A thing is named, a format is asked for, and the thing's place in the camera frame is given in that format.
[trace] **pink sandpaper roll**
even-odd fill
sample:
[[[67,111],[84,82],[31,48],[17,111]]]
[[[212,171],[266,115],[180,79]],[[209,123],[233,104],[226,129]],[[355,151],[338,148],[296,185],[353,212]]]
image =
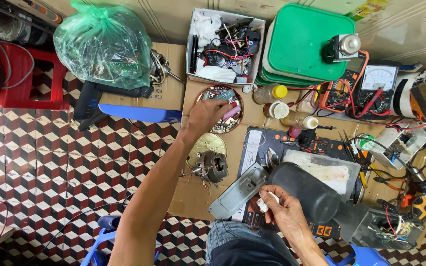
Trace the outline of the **pink sandpaper roll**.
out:
[[[233,109],[224,114],[223,121],[228,120],[230,117],[232,117],[235,113],[239,111],[241,111],[241,106],[234,107]]]

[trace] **checkered tile floor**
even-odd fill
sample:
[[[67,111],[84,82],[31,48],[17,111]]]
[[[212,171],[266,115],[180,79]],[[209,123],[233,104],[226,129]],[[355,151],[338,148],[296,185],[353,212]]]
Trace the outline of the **checkered tile floor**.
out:
[[[32,94],[46,99],[52,70],[38,66]],[[0,200],[8,208],[0,204],[0,225],[7,214],[8,226],[19,228],[0,245],[4,265],[21,265],[47,244],[38,259],[79,264],[99,233],[98,218],[120,215],[120,205],[80,215],[52,243],[49,240],[81,212],[122,201],[136,191],[177,135],[180,124],[146,123],[139,129],[113,116],[78,132],[73,106],[82,85],[67,73],[63,87],[68,111],[0,108]],[[204,264],[209,230],[208,221],[167,215],[157,234],[160,256],[155,264]],[[316,242],[336,260],[351,251],[334,239],[316,238]],[[106,254],[112,248],[112,242],[99,247]],[[380,252],[393,265],[426,265],[426,239],[419,250]]]

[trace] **glue bottle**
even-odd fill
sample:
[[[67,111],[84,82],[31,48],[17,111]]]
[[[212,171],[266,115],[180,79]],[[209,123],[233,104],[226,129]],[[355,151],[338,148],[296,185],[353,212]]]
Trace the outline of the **glue bottle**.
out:
[[[314,129],[318,126],[318,119],[312,117],[307,112],[290,111],[286,117],[280,119],[280,122],[301,130]]]
[[[253,99],[257,104],[263,105],[279,101],[286,95],[286,86],[277,83],[272,83],[267,86],[258,88],[253,94]]]

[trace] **plastic bottle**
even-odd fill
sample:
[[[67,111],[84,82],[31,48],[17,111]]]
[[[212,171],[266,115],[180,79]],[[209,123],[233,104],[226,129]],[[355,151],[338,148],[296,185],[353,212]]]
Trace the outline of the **plastic bottle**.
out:
[[[307,112],[290,111],[287,117],[280,120],[282,124],[291,125],[301,130],[313,129],[318,126],[318,119]]]
[[[263,105],[274,103],[287,95],[287,87],[272,83],[267,86],[258,88],[253,95],[253,99],[257,104]]]
[[[283,102],[275,102],[265,104],[263,107],[264,114],[268,117],[281,119],[287,117],[289,114],[289,107],[286,103]]]

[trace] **metal plate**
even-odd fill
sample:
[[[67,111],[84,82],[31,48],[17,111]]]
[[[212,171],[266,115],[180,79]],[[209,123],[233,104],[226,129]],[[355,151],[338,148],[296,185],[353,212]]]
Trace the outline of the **metal plate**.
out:
[[[209,88],[206,88],[204,91],[202,91],[196,101],[195,104],[197,104],[199,101],[202,100],[202,96],[208,95],[208,99],[213,99],[215,96],[226,92],[229,89],[233,89],[229,86],[225,86],[225,85],[214,85],[211,86]],[[236,102],[238,104],[238,106],[241,107],[241,111],[240,111],[240,117],[237,119],[234,119],[233,117],[229,118],[227,121],[225,121],[225,125],[222,125],[220,122],[218,122],[211,130],[210,132],[213,134],[225,134],[230,132],[231,130],[234,130],[240,123],[243,117],[243,110],[244,110],[244,105],[242,102],[242,98],[239,95],[239,93],[233,89],[234,92],[236,93],[235,98],[234,99],[230,99],[229,102]]]
[[[204,153],[205,151],[214,151],[216,153],[222,153],[226,157],[226,144],[223,139],[215,134],[205,133],[203,134],[198,141],[193,146],[192,150],[188,154],[186,160],[186,166],[193,169],[196,166],[196,161],[198,160],[198,153]]]
[[[216,219],[228,219],[269,181],[269,173],[255,162],[208,208]]]

